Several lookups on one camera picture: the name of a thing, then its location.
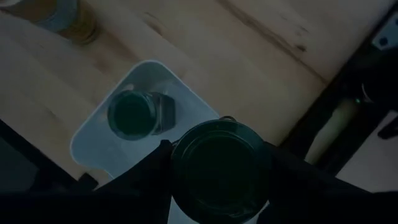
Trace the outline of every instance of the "white tray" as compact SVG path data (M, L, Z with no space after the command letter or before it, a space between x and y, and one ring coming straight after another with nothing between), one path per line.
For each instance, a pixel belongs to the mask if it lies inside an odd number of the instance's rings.
M160 135L148 136L138 141L117 137L108 124L108 105L114 95L132 88L172 97L176 104L175 127ZM160 140L176 141L195 125L218 117L206 102L166 66L153 60L143 61L131 69L82 124L72 138L70 151L77 163L103 169L112 178L116 178L157 148Z

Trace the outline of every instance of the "black lid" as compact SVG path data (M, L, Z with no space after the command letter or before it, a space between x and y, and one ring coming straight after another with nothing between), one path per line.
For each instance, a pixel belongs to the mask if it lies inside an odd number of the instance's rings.
M199 223L242 223L268 199L269 152L235 121L208 121L181 138L172 154L172 194Z

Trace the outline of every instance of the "wood grain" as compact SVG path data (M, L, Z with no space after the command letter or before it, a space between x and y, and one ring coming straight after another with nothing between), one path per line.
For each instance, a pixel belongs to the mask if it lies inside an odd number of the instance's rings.
M328 23L317 31L321 35L312 35L321 24L307 25L319 18L288 0L87 3L103 30L84 47L0 14L0 118L76 178L90 168L71 159L71 136L140 60L161 61L220 115L234 116L278 144L391 2L368 9L366 29L364 23L347 23L362 26L350 33L349 50L333 49L340 39L324 39L329 33L323 29L338 31ZM346 12L333 8L329 18L340 13L339 21ZM320 48L326 42L331 43Z

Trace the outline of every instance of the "wooden table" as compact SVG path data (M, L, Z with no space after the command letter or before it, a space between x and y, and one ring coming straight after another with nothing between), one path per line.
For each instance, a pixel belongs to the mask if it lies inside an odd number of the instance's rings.
M87 0L78 47L0 14L0 119L77 178L73 133L137 62L156 59L220 115L278 144L393 0Z

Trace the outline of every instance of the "jar lid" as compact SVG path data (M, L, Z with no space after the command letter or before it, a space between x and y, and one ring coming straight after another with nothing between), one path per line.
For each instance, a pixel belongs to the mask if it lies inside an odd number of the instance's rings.
M253 130L216 120L189 130L172 154L172 195L199 223L242 223L268 199L271 157Z
M123 139L141 139L152 133L157 124L155 103L148 93L122 91L109 105L108 123Z

